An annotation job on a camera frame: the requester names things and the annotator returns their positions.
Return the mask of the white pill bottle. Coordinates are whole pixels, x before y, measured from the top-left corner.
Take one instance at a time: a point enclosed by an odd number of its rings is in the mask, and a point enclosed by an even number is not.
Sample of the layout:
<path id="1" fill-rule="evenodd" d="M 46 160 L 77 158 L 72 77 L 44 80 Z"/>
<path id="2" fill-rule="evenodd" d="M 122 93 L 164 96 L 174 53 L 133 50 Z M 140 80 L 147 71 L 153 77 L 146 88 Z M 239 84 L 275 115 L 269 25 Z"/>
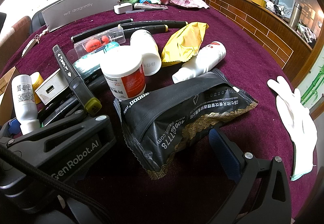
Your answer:
<path id="1" fill-rule="evenodd" d="M 23 135 L 40 128 L 31 77 L 21 74 L 12 80 L 12 97 L 15 115 Z"/>

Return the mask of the cardboard tray box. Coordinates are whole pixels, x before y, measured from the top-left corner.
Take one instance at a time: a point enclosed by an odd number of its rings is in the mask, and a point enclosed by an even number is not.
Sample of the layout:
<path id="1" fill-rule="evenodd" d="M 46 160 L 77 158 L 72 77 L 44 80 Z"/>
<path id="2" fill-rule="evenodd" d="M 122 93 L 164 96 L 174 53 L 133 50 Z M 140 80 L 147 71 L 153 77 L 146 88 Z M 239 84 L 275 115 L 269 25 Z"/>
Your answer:
<path id="1" fill-rule="evenodd" d="M 20 73 L 18 69 L 16 67 L 12 67 L 1 77 L 1 126 L 3 126 L 9 119 L 11 119 L 13 112 L 12 80 L 19 74 Z"/>

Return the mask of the teal white pack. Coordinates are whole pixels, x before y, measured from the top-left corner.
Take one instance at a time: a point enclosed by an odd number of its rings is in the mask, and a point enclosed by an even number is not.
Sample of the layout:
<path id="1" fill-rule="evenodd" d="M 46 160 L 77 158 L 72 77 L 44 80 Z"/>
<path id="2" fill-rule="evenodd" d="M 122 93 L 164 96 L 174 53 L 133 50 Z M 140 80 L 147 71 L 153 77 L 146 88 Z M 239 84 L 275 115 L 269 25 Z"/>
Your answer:
<path id="1" fill-rule="evenodd" d="M 73 63 L 74 68 L 80 74 L 82 78 L 90 76 L 93 72 L 100 69 L 100 61 L 104 55 L 112 48 L 119 47 L 117 42 L 111 42 L 107 45 L 82 56 L 77 61 Z"/>

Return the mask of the black gold snack packet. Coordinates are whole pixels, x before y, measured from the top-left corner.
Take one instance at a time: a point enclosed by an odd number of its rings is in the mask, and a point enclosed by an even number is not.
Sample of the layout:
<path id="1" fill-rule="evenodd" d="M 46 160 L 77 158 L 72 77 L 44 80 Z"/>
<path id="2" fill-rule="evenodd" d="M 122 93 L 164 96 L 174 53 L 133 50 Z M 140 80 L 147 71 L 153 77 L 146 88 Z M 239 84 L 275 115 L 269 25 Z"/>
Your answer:
<path id="1" fill-rule="evenodd" d="M 167 175 L 175 153 L 197 134 L 254 109 L 258 101 L 213 69 L 119 102 L 127 146 L 152 180 Z"/>

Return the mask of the white bottle green label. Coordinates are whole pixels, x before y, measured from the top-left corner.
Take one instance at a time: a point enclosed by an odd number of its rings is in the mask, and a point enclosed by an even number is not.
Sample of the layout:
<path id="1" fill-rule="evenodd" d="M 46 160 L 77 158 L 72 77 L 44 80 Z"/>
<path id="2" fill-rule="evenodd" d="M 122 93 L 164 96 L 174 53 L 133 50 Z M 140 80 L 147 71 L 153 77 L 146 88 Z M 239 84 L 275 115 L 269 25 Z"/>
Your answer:
<path id="1" fill-rule="evenodd" d="M 158 46 L 148 30 L 140 29 L 130 37 L 130 46 L 136 49 L 143 58 L 145 76 L 154 75 L 161 68 L 161 57 Z"/>

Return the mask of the yellow foil packet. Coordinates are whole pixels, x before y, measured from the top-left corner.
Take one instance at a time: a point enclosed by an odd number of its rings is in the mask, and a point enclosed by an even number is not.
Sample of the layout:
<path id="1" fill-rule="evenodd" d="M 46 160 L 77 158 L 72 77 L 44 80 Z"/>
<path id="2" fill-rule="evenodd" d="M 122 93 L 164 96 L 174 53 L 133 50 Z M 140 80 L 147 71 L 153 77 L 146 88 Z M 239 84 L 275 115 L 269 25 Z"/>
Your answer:
<path id="1" fill-rule="evenodd" d="M 162 67 L 187 62 L 196 56 L 208 28 L 207 23 L 192 22 L 174 33 L 161 53 Z"/>

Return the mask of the white power adapter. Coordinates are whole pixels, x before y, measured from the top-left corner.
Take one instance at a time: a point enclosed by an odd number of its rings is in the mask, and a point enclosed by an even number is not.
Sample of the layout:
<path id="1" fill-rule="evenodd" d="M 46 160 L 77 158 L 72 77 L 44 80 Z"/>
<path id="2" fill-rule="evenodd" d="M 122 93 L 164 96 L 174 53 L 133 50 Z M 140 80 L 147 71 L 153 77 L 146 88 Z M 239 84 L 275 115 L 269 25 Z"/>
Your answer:
<path id="1" fill-rule="evenodd" d="M 61 69 L 57 69 L 35 91 L 44 105 L 49 104 L 68 87 Z"/>

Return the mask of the white cotton glove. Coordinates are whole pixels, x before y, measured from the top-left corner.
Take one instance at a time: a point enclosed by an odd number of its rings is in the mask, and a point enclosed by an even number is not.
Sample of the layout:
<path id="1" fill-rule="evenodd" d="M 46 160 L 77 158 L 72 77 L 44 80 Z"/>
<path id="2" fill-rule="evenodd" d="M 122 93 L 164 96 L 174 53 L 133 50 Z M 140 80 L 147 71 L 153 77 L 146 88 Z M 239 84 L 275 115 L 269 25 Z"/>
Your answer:
<path id="1" fill-rule="evenodd" d="M 294 147 L 292 181 L 312 171 L 317 129 L 309 109 L 301 104 L 299 89 L 291 90 L 283 76 L 267 81 L 270 89 L 277 93 L 276 106 L 280 118 L 288 131 Z"/>

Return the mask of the clear case red items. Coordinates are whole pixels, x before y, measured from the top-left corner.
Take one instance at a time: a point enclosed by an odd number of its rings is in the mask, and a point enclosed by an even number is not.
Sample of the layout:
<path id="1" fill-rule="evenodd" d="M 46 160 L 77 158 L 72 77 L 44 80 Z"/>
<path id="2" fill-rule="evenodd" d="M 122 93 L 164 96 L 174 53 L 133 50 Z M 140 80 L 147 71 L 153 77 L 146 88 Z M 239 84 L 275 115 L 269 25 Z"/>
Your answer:
<path id="1" fill-rule="evenodd" d="M 102 31 L 101 33 L 94 34 L 91 37 L 85 38 L 74 44 L 74 50 L 77 58 L 81 58 L 86 54 L 99 49 L 108 43 L 117 42 L 118 44 L 125 43 L 124 30 L 121 25 Z"/>

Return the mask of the dark red tablecloth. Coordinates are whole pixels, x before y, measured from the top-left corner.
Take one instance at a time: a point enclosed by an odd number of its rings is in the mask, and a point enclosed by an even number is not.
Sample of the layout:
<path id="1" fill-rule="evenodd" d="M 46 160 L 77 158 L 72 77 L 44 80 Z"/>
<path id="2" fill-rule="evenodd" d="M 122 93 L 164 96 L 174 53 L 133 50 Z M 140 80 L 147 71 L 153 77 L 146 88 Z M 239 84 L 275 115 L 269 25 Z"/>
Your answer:
<path id="1" fill-rule="evenodd" d="M 170 9 L 139 20 L 209 24 L 220 68 L 174 84 L 178 66 L 139 95 L 1 137 L 1 223 L 290 223 L 292 144 L 267 80 L 274 59 L 215 10 Z"/>

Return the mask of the white bottle red cap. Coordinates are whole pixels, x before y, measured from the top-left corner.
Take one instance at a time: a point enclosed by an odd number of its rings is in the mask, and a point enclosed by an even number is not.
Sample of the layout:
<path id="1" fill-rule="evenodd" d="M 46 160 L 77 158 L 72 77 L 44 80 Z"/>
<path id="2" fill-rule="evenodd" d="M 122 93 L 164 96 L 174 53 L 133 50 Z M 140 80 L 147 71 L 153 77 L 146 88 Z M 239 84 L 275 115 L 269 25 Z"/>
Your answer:
<path id="1" fill-rule="evenodd" d="M 182 64 L 182 67 L 172 76 L 174 84 L 195 78 L 215 67 L 226 56 L 226 48 L 219 41 L 201 48 L 196 56 Z"/>

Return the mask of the silver grey long box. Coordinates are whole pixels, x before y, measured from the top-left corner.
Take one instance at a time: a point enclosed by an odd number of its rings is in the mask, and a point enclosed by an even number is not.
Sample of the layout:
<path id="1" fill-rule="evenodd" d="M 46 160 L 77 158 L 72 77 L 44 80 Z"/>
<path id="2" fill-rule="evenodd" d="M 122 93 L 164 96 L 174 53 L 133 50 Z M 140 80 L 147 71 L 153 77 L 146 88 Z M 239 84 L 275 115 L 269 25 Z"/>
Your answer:
<path id="1" fill-rule="evenodd" d="M 112 10 L 120 0 L 59 0 L 42 11 L 47 29 L 52 32 L 97 13 Z"/>

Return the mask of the wooden brick-pattern cabinet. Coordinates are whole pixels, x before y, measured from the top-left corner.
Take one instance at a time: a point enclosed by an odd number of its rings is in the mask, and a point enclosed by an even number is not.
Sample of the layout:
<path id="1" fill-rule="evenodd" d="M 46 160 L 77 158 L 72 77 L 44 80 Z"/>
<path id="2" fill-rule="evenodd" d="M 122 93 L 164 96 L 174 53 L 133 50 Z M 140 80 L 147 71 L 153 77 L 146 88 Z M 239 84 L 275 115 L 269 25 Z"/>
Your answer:
<path id="1" fill-rule="evenodd" d="M 250 0 L 204 0 L 237 24 L 275 59 L 297 87 L 310 71 L 323 46 L 323 30 L 314 48 L 287 23 Z"/>

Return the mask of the clear pen package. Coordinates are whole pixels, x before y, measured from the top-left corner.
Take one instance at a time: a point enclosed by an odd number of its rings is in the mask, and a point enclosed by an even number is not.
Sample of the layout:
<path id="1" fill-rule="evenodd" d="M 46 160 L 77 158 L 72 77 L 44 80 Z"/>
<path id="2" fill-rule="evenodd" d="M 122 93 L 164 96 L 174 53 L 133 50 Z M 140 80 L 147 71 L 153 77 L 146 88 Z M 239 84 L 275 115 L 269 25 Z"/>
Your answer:
<path id="1" fill-rule="evenodd" d="M 135 3 L 133 5 L 133 10 L 126 13 L 136 13 L 136 12 L 145 12 L 145 11 L 155 11 L 155 10 L 167 10 L 168 6 L 157 5 L 151 3 Z"/>

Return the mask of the steel thermos flask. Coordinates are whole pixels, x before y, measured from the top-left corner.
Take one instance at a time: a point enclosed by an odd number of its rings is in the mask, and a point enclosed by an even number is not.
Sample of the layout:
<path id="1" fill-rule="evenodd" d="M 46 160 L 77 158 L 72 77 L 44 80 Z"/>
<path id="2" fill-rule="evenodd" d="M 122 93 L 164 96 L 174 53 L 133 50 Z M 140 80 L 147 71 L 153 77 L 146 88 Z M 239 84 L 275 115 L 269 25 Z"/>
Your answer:
<path id="1" fill-rule="evenodd" d="M 293 10 L 291 13 L 291 17 L 289 19 L 288 25 L 292 28 L 292 29 L 296 29 L 299 19 L 300 19 L 300 15 L 302 13 L 302 5 L 300 5 L 299 3 L 295 2 L 294 6 L 293 6 Z"/>

